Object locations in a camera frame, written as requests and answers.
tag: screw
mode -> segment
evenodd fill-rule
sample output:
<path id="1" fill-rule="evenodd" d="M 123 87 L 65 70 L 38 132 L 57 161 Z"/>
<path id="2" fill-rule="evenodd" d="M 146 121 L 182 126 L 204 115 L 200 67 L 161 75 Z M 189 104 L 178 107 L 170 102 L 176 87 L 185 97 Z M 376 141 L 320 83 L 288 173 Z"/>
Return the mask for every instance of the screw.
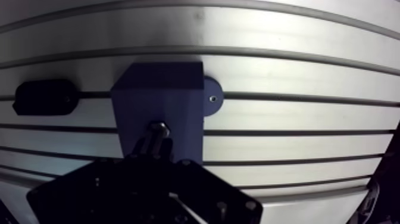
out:
<path id="1" fill-rule="evenodd" d="M 218 98 L 216 96 L 210 96 L 209 100 L 210 102 L 216 102 Z"/>
<path id="2" fill-rule="evenodd" d="M 257 204 L 254 201 L 246 202 L 246 208 L 250 210 L 254 210 L 257 207 Z"/>
<path id="3" fill-rule="evenodd" d="M 227 204 L 223 201 L 217 203 L 217 207 L 221 210 L 221 220 L 225 220 Z"/>

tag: curved metal wall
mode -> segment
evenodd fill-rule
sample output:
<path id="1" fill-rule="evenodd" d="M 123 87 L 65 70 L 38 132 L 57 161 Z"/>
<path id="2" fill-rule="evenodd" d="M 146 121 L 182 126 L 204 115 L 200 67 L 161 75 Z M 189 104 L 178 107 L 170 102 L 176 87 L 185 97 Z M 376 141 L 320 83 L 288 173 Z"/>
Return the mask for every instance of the curved metal wall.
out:
<path id="1" fill-rule="evenodd" d="M 37 222 L 29 188 L 122 157 L 108 91 L 127 66 L 201 60 L 226 97 L 205 167 L 261 198 L 263 222 L 344 223 L 400 119 L 399 15 L 391 0 L 2 1 L 0 198 Z M 79 87 L 76 110 L 17 116 L 17 86 L 49 78 Z"/>

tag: cable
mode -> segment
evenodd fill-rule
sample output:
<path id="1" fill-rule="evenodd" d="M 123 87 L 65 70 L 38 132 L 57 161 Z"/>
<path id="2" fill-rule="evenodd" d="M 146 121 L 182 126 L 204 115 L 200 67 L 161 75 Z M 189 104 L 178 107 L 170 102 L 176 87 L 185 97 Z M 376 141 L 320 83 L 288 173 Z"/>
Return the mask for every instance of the cable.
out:
<path id="1" fill-rule="evenodd" d="M 375 180 L 374 180 L 374 182 L 375 182 L 375 184 L 376 184 L 376 196 L 375 196 L 375 200 L 374 200 L 374 203 L 373 203 L 373 205 L 372 205 L 371 211 L 369 212 L 368 216 L 365 218 L 365 220 L 363 221 L 362 224 L 367 224 L 368 220 L 371 218 L 372 212 L 374 212 L 376 202 L 378 201 L 378 198 L 379 198 L 380 187 L 379 187 L 378 182 L 376 182 Z"/>

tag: groove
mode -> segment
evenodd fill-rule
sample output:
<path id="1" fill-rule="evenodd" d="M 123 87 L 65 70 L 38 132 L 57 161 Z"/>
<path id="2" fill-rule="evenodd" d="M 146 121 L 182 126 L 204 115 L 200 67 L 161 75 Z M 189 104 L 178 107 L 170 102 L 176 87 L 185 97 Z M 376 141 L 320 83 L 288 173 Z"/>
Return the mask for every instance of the groove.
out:
<path id="1" fill-rule="evenodd" d="M 111 98 L 109 92 L 79 92 L 80 99 L 106 99 Z M 0 96 L 1 101 L 15 101 L 15 96 Z"/>
<path id="2" fill-rule="evenodd" d="M 22 173 L 33 174 L 33 175 L 46 176 L 48 178 L 57 178 L 57 177 L 59 177 L 59 175 L 56 175 L 56 174 L 42 173 L 42 172 L 38 172 L 38 171 L 26 170 L 26 169 L 11 167 L 11 166 L 4 166 L 4 165 L 1 165 L 1 164 L 0 164 L 0 168 L 7 169 L 7 170 L 18 171 L 18 172 L 22 172 Z"/>
<path id="3" fill-rule="evenodd" d="M 110 92 L 80 92 L 80 99 L 109 99 Z M 265 94 L 265 93 L 247 93 L 247 92 L 225 92 L 224 99 L 239 100 L 266 100 L 266 101 L 292 101 L 292 102 L 320 102 L 327 104 L 351 104 L 351 105 L 369 105 L 378 107 L 400 107 L 398 102 L 380 101 L 372 99 L 355 99 L 343 97 L 324 97 L 312 95 L 293 95 L 293 94 Z M 15 101 L 15 96 L 2 96 L 0 101 Z"/>
<path id="4" fill-rule="evenodd" d="M 0 101 L 14 101 L 15 96 L 0 96 Z"/>
<path id="5" fill-rule="evenodd" d="M 149 7 L 225 7 L 225 8 L 242 8 L 250 10 L 272 11 L 278 13 L 287 13 L 300 15 L 305 17 L 316 18 L 320 20 L 340 23 L 347 26 L 368 30 L 390 38 L 400 40 L 400 33 L 380 27 L 371 23 L 367 23 L 354 18 L 328 13 L 325 11 L 314 10 L 305 7 L 287 5 L 266 1 L 247 1 L 247 0 L 163 0 L 163 1 L 118 1 L 107 2 L 103 4 L 87 5 L 83 7 L 60 10 L 53 13 L 42 14 L 36 17 L 27 18 L 10 24 L 0 26 L 0 33 L 9 32 L 34 24 L 45 23 L 49 21 L 59 20 L 78 15 L 123 10 L 129 8 L 149 8 Z"/>
<path id="6" fill-rule="evenodd" d="M 204 130 L 205 136 L 344 136 L 387 135 L 394 130 Z"/>
<path id="7" fill-rule="evenodd" d="M 356 176 L 353 178 L 342 178 L 342 179 L 334 179 L 328 181 L 313 181 L 313 182 L 303 182 L 303 183 L 285 183 L 285 184 L 275 184 L 275 185 L 257 185 L 257 186 L 237 186 L 237 188 L 241 190 L 250 190 L 250 189 L 272 189 L 272 188 L 293 188 L 297 186 L 311 186 L 311 185 L 321 185 L 327 183 L 339 183 L 346 181 L 355 181 L 360 179 L 371 178 L 372 175 L 364 175 L 364 176 Z"/>
<path id="8" fill-rule="evenodd" d="M 320 102 L 326 104 L 351 104 L 369 105 L 379 107 L 400 107 L 398 102 L 388 102 L 370 99 L 353 99 L 342 97 L 321 97 L 311 95 L 291 95 L 291 94 L 259 94 L 243 92 L 225 92 L 224 99 L 244 99 L 244 100 L 268 100 L 268 101 L 294 101 L 294 102 Z"/>
<path id="9" fill-rule="evenodd" d="M 47 157 L 56 157 L 56 158 L 68 158 L 72 160 L 84 160 L 84 161 L 94 161 L 99 158 L 105 157 L 95 157 L 91 155 L 74 155 L 74 154 L 65 154 L 65 153 L 53 153 L 53 152 L 43 152 L 43 151 L 36 151 L 36 150 L 27 150 L 22 148 L 11 148 L 11 147 L 4 147 L 0 146 L 0 151 L 8 151 L 13 153 L 24 153 L 30 155 L 41 155 Z"/>
<path id="10" fill-rule="evenodd" d="M 284 203 L 293 201 L 305 201 L 305 200 L 322 200 L 324 198 L 340 197 L 349 194 L 359 194 L 367 189 L 366 186 L 355 186 L 352 188 L 336 189 L 331 191 L 323 192 L 312 192 L 307 194 L 295 194 L 295 195 L 281 195 L 281 196 L 269 196 L 269 197 L 258 197 L 257 200 L 260 203 Z"/>
<path id="11" fill-rule="evenodd" d="M 47 125 L 0 124 L 0 128 L 20 130 L 42 130 L 51 132 L 109 133 L 117 134 L 114 127 L 74 127 Z M 387 135 L 394 130 L 204 130 L 205 136 L 342 136 L 342 135 Z"/>
<path id="12" fill-rule="evenodd" d="M 307 54 L 301 52 L 281 51 L 258 48 L 238 48 L 229 46 L 146 46 L 132 48 L 97 49 L 91 51 L 75 51 L 60 54 L 44 55 L 20 60 L 0 63 L 0 69 L 28 66 L 39 63 L 50 63 L 54 61 L 77 60 L 84 58 L 113 57 L 124 55 L 228 55 L 244 57 L 278 58 L 284 60 L 307 61 L 313 63 L 331 64 L 334 66 L 352 67 L 369 71 L 394 74 L 400 76 L 400 70 L 376 64 L 360 61 L 336 58 L 330 56 Z"/>
<path id="13" fill-rule="evenodd" d="M 22 129 L 22 130 L 44 130 L 50 132 L 109 133 L 109 134 L 118 133 L 117 129 L 114 127 L 73 127 L 73 126 L 0 124 L 0 128 Z"/>
<path id="14" fill-rule="evenodd" d="M 293 164 L 310 164 L 310 163 L 330 163 L 338 161 L 365 160 L 369 158 L 383 157 L 384 154 L 373 155 L 355 155 L 347 157 L 331 157 L 331 158 L 309 158 L 302 160 L 277 160 L 277 161 L 204 161 L 204 166 L 276 166 L 276 165 L 293 165 Z"/>
<path id="15" fill-rule="evenodd" d="M 11 175 L 11 174 L 2 173 L 2 172 L 0 172 L 0 181 L 8 182 L 8 183 L 22 186 L 25 188 L 35 188 L 35 187 L 47 182 L 47 181 L 43 181 L 43 180 L 27 178 L 27 177 L 22 177 L 22 176 L 17 176 L 17 175 Z"/>

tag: blue bracket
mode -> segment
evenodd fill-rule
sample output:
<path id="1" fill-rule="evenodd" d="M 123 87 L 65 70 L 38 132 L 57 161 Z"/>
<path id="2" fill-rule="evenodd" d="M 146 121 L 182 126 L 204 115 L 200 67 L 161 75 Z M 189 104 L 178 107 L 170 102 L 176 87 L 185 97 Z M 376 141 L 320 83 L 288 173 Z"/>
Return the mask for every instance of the blue bracket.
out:
<path id="1" fill-rule="evenodd" d="M 220 109 L 223 91 L 204 78 L 201 62 L 134 63 L 112 87 L 111 98 L 124 155 L 150 122 L 162 121 L 171 130 L 174 161 L 202 164 L 204 116 Z"/>

